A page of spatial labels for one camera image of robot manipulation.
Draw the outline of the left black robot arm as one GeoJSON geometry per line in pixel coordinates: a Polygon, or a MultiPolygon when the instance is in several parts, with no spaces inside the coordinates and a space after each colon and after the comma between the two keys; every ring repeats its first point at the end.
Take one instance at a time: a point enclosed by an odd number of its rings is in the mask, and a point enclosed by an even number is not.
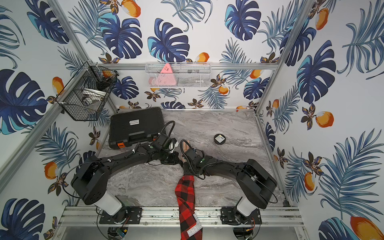
{"type": "Polygon", "coordinates": [[[94,205],[117,222],[125,218],[125,206],[107,191],[109,179],[137,165],[160,161],[161,165],[177,165],[178,142],[171,137],[175,121],[169,121],[149,144],[138,143],[133,150],[112,157],[92,156],[77,166],[71,186],[86,205],[94,205]]]}

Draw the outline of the red black plaid sleeve forearm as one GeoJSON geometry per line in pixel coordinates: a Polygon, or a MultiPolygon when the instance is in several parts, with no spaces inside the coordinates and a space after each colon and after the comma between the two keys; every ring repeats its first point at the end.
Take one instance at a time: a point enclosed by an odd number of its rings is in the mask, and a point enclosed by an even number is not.
{"type": "Polygon", "coordinates": [[[195,214],[194,180],[193,176],[184,175],[175,188],[179,206],[181,240],[203,239],[203,228],[195,214]]]}

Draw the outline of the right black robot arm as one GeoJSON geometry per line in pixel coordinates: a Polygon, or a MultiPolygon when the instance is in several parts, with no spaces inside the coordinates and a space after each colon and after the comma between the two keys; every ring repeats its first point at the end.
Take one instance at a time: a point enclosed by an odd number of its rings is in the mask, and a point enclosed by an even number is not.
{"type": "Polygon", "coordinates": [[[245,163],[227,162],[208,155],[201,156],[195,149],[182,152],[182,155],[196,176],[218,176],[236,181],[244,193],[236,211],[245,217],[257,208],[266,209],[275,196],[277,181],[253,159],[245,163]]]}

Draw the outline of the mannequin hand peace sign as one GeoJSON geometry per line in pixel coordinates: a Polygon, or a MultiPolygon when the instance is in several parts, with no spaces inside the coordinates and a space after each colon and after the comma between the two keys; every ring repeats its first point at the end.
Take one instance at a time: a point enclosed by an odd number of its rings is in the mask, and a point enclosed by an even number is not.
{"type": "Polygon", "coordinates": [[[185,154],[187,153],[187,151],[191,148],[191,145],[190,145],[190,141],[186,141],[186,140],[181,140],[181,156],[180,156],[180,159],[183,163],[188,163],[189,160],[188,158],[185,156],[185,154]]]}

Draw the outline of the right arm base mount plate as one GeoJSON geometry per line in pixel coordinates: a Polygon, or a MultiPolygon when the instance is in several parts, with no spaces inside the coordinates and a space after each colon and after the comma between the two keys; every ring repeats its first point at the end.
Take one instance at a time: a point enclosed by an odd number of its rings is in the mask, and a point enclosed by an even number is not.
{"type": "Polygon", "coordinates": [[[242,215],[235,207],[222,207],[220,220],[224,225],[261,225],[262,219],[260,209],[256,208],[249,216],[242,215]]]}

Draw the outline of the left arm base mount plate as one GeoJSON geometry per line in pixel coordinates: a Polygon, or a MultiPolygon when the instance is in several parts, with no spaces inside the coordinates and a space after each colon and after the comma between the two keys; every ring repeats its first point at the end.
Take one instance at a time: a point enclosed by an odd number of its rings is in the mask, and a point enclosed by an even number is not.
{"type": "Polygon", "coordinates": [[[122,207],[115,215],[110,216],[107,212],[103,211],[99,224],[104,225],[138,225],[142,218],[141,207],[122,207]]]}

